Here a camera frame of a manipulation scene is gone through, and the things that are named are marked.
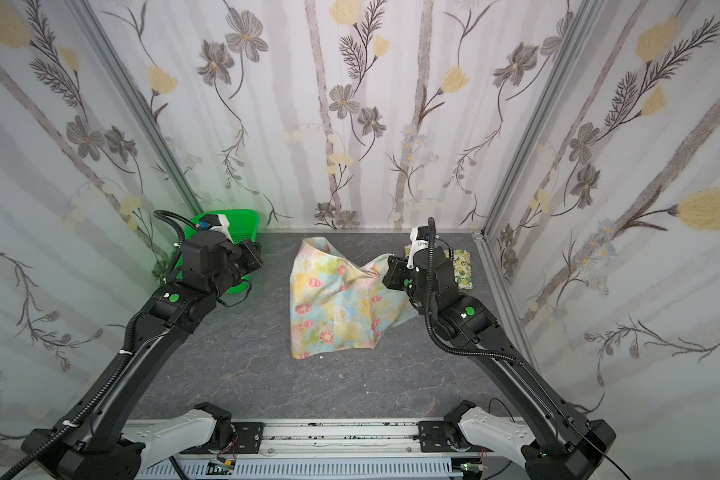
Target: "colorful fabric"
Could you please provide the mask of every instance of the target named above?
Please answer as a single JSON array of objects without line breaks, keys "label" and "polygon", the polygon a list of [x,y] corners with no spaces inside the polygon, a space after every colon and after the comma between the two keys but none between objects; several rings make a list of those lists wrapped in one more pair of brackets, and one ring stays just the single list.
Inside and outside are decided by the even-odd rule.
[{"label": "colorful fabric", "polygon": [[375,348],[389,327],[418,315],[405,293],[382,283],[388,256],[358,267],[321,236],[302,241],[291,272],[293,358]]},{"label": "colorful fabric", "polygon": [[[405,246],[405,256],[411,254],[411,246]],[[466,250],[454,250],[454,256],[456,261],[454,262],[454,276],[456,277],[456,283],[462,290],[472,290],[472,262],[469,259],[469,252]]]}]

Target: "wallpaper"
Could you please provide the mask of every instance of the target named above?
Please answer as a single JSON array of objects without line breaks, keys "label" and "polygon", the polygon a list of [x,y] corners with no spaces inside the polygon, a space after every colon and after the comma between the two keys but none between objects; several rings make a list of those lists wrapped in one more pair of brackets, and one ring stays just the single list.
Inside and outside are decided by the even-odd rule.
[{"label": "wallpaper", "polygon": [[91,5],[204,208],[478,229],[578,2]]},{"label": "wallpaper", "polygon": [[720,478],[720,2],[605,3],[488,239],[614,460]]},{"label": "wallpaper", "polygon": [[0,475],[158,287],[154,208],[189,213],[108,78],[63,3],[0,2]]}]

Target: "green plastic basket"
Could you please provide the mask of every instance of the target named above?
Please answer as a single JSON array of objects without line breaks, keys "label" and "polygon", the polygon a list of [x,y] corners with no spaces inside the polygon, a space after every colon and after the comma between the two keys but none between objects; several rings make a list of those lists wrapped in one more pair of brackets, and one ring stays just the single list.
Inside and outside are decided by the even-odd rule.
[{"label": "green plastic basket", "polygon": [[[253,210],[213,210],[205,212],[192,218],[192,222],[196,224],[200,221],[200,218],[206,214],[226,215],[226,218],[230,221],[230,236],[232,242],[239,243],[243,240],[251,239],[256,241],[256,232],[259,229],[259,214]],[[186,238],[191,238],[196,232],[188,226],[184,228],[184,235]],[[245,280],[249,279],[249,275],[243,277]],[[238,286],[233,286],[227,293],[241,293],[245,292],[248,287],[245,283],[240,283]]]}]

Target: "gray marble surface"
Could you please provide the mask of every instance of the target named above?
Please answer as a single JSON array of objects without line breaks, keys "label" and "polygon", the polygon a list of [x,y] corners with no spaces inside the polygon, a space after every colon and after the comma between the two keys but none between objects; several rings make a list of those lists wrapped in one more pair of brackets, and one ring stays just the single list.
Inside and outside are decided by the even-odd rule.
[{"label": "gray marble surface", "polygon": [[[409,243],[406,234],[324,235],[359,265],[380,254],[402,254]],[[483,408],[491,397],[507,403],[471,360],[438,349],[421,317],[384,332],[374,350],[293,359],[288,278],[301,240],[309,236],[316,234],[259,236],[264,266],[252,274],[248,300],[205,318],[158,373],[135,418],[170,418],[206,401],[230,410],[234,418],[429,417],[442,416],[462,399]],[[442,237],[472,254],[471,295],[495,312],[471,235]],[[236,301],[229,297],[225,300]],[[505,415],[494,407],[495,415]]]}]

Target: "pink flower print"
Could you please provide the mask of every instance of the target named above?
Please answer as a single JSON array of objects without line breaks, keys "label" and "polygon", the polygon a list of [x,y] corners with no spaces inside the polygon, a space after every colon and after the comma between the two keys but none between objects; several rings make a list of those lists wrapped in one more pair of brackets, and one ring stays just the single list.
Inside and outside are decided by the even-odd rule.
[{"label": "pink flower print", "polygon": [[310,303],[302,303],[296,306],[296,313],[299,315],[304,315],[309,312],[312,312],[312,304]]}]

